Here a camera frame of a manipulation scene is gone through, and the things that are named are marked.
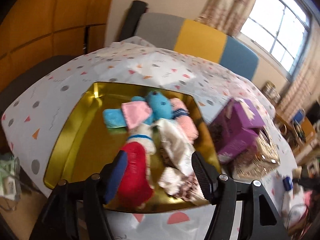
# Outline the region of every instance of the purple box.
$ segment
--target purple box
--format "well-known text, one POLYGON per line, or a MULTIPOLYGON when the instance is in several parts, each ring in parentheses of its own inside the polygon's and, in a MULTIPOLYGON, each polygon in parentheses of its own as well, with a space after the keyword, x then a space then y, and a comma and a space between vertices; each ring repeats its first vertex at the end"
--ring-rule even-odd
POLYGON ((220 163, 234 160, 254 142, 264 125, 249 99, 230 99, 209 125, 220 163))

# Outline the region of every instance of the gold tray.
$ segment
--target gold tray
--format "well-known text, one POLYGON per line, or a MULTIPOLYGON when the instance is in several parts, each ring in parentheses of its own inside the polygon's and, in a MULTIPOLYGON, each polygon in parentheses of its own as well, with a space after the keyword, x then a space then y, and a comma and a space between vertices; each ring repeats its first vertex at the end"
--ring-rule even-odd
MULTIPOLYGON (((195 149, 220 172, 209 131, 192 96, 148 86, 96 82, 83 94, 64 124, 48 162, 44 184, 53 189, 60 179, 82 181, 93 173, 99 173, 105 164, 111 163, 126 142, 128 132, 126 128, 108 129, 103 122, 102 111, 120 108, 122 103, 130 101, 133 96, 144 97, 152 90, 160 91, 167 98, 179 98, 184 102, 199 131, 199 138, 194 143, 195 149)), ((161 140, 156 129, 153 140, 159 149, 161 140)), ((195 207, 191 202, 168 196, 157 184, 164 170, 159 152, 151 156, 150 165, 155 193, 143 209, 123 209, 116 198, 105 207, 135 213, 157 213, 195 207)))

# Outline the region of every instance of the tablecloth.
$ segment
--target tablecloth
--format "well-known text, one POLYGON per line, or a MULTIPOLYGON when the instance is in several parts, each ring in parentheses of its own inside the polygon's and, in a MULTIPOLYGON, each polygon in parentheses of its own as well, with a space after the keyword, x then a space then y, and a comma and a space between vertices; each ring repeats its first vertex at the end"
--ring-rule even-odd
MULTIPOLYGON (((1 121, 9 146, 19 157, 28 176, 46 196, 51 190, 44 185, 43 177, 54 144, 82 94, 97 81, 141 84, 190 94, 207 123, 217 116, 230 97, 249 98, 257 107, 278 149, 281 165, 277 171, 264 177, 262 183, 277 210, 281 210, 284 195, 282 176, 292 176, 291 171, 297 165, 289 145, 273 125, 274 107, 246 78, 205 59, 156 48, 139 37, 114 42, 108 48, 73 59, 33 84, 4 112, 1 121)), ((303 203, 302 193, 295 197, 294 203, 303 203)), ((121 229, 112 222, 115 236, 122 234, 137 239, 134 231, 135 234, 139 232, 141 239, 152 232, 150 226, 161 223, 162 227, 170 225, 170 228, 175 228, 173 231, 166 229, 166 232, 177 234, 176 239, 185 239, 181 230, 189 232, 189 239, 203 239, 204 229, 197 228, 209 226, 213 209, 208 206, 178 212, 175 216, 182 219, 172 219, 170 223, 169 218, 176 212, 138 215, 139 218, 117 212, 107 214, 131 221, 124 224, 128 228, 122 226, 121 229)), ((299 219, 302 212, 298 212, 292 221, 299 219)), ((237 213, 235 221, 240 221, 240 214, 237 213)))

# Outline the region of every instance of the curtain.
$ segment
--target curtain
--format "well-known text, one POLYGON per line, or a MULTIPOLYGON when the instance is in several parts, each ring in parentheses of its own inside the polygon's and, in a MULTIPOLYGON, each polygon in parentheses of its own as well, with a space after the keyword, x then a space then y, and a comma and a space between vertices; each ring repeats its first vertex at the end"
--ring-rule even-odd
POLYGON ((301 70, 281 100, 278 111, 283 118, 291 120, 301 108, 310 106, 314 92, 320 86, 320 26, 313 20, 308 52, 301 70))
POLYGON ((256 0, 209 0, 197 22, 236 36, 249 17, 256 0))

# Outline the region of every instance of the yellow headboard panel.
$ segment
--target yellow headboard panel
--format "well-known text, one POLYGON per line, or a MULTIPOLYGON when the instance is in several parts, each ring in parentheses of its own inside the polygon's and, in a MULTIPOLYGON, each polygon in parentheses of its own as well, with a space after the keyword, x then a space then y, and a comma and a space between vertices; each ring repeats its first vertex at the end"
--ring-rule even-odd
POLYGON ((207 25, 186 19, 180 29, 174 51, 220 62, 227 35, 207 25))

